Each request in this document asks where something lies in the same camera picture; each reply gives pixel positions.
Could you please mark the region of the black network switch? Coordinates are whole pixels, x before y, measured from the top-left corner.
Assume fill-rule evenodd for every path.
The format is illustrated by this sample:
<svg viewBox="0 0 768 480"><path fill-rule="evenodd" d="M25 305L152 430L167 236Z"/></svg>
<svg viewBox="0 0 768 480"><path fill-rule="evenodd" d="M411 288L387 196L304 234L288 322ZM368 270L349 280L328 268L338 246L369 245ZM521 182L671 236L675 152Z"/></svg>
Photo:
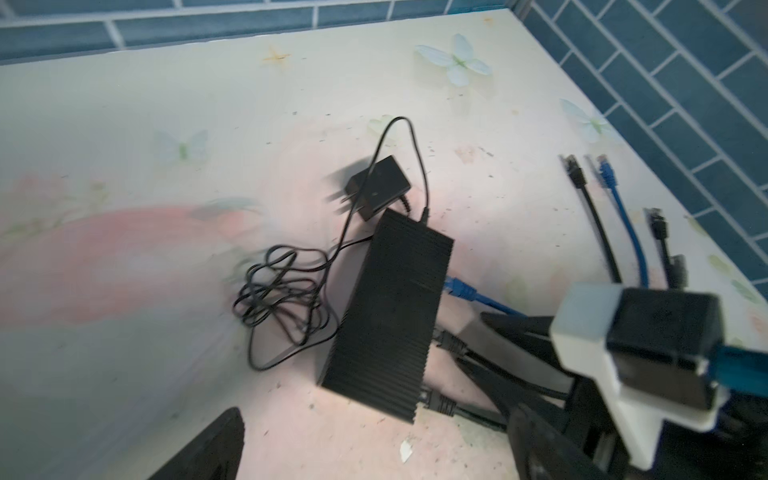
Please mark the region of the black network switch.
<svg viewBox="0 0 768 480"><path fill-rule="evenodd" d="M453 239L391 209L381 216L320 386L412 423Z"/></svg>

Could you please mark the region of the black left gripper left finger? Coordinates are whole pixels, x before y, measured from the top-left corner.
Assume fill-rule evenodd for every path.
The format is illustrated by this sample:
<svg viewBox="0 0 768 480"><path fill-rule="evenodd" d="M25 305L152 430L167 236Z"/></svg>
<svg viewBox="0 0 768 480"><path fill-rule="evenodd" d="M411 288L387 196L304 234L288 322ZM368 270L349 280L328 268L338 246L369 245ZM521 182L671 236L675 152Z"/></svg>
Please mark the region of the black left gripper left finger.
<svg viewBox="0 0 768 480"><path fill-rule="evenodd" d="M237 407L225 410L166 462L151 480L235 479L239 470L245 424Z"/></svg>

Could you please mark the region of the black power adapter with cable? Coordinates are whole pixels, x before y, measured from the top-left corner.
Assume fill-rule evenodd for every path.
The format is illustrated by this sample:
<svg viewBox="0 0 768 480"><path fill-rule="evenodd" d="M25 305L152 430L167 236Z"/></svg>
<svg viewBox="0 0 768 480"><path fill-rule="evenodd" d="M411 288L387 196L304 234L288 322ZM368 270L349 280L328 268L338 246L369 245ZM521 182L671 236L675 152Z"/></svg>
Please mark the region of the black power adapter with cable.
<svg viewBox="0 0 768 480"><path fill-rule="evenodd" d="M250 265L243 283L232 303L232 313L248 329L247 363L255 372L266 372L292 357L332 340L340 328L340 317L327 298L327 285L334 264L341 252L372 240L373 236L350 240L348 233L354 215L374 217L395 202L405 212L412 208L405 197L407 189L395 188L391 193L379 185L380 157L392 127L403 122L408 128L412 146L422 176L425 204L419 222L426 224L430 215L428 172L418 145L413 122L405 116L391 119L380 134L376 148L365 168L353 175L344 190L350 203L338 241L327 249L277 244L269 247L263 259ZM274 320L286 337L288 347L274 358L260 363L255 359L254 343L257 329Z"/></svg>

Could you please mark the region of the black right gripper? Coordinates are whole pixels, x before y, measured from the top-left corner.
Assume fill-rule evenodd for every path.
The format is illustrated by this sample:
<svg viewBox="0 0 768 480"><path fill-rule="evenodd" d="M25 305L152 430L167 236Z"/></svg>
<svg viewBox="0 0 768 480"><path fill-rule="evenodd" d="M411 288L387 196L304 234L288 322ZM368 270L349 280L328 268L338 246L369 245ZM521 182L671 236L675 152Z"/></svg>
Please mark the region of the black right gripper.
<svg viewBox="0 0 768 480"><path fill-rule="evenodd" d="M569 426L565 435L588 460L597 437L615 430L594 382L576 378L565 397L574 421L584 420L580 433ZM733 393L718 411L708 432L694 432L670 423L663 427L652 468L640 479L765 479L767 477L767 399Z"/></svg>

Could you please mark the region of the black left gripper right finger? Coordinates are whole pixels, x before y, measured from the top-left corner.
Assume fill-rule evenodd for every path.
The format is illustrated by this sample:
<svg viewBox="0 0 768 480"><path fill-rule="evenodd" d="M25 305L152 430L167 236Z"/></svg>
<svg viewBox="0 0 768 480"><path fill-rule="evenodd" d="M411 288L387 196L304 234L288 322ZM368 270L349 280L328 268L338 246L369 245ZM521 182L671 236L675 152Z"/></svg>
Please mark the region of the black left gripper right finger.
<svg viewBox="0 0 768 480"><path fill-rule="evenodd" d="M609 479L582 450L524 404L511 410L507 434L520 479Z"/></svg>

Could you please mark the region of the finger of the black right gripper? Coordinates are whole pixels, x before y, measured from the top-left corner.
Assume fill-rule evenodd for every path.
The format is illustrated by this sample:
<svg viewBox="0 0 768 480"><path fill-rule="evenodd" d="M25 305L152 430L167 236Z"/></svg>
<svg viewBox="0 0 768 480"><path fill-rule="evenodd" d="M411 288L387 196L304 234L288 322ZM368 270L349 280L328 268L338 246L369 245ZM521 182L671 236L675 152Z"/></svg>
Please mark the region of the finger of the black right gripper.
<svg viewBox="0 0 768 480"><path fill-rule="evenodd" d="M480 320L502 338L550 366L560 366L550 338L553 316L512 316L483 312Z"/></svg>
<svg viewBox="0 0 768 480"><path fill-rule="evenodd" d="M567 425L566 412L533 390L469 360L456 358L455 362L504 417L509 418L519 405L524 405L552 426Z"/></svg>

